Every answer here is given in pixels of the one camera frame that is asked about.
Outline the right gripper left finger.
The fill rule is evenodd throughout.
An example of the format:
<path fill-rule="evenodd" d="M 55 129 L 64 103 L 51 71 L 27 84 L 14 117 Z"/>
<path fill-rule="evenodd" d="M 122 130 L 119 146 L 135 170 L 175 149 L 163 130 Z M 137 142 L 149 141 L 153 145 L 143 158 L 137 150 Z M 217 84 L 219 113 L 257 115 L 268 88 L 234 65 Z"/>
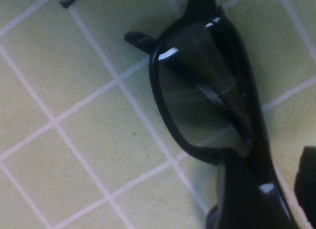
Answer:
<path fill-rule="evenodd" d="M 220 228 L 220 212 L 218 206 L 215 205 L 207 214 L 205 221 L 206 229 L 219 229 Z"/>

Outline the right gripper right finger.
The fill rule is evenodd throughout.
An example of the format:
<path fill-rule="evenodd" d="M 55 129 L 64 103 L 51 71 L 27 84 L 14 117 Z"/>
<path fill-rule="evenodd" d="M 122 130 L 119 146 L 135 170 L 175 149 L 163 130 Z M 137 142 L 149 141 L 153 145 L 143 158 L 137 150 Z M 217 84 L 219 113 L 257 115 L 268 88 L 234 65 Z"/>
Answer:
<path fill-rule="evenodd" d="M 316 215 L 316 147 L 305 146 L 300 157 L 294 192 L 306 216 Z"/>

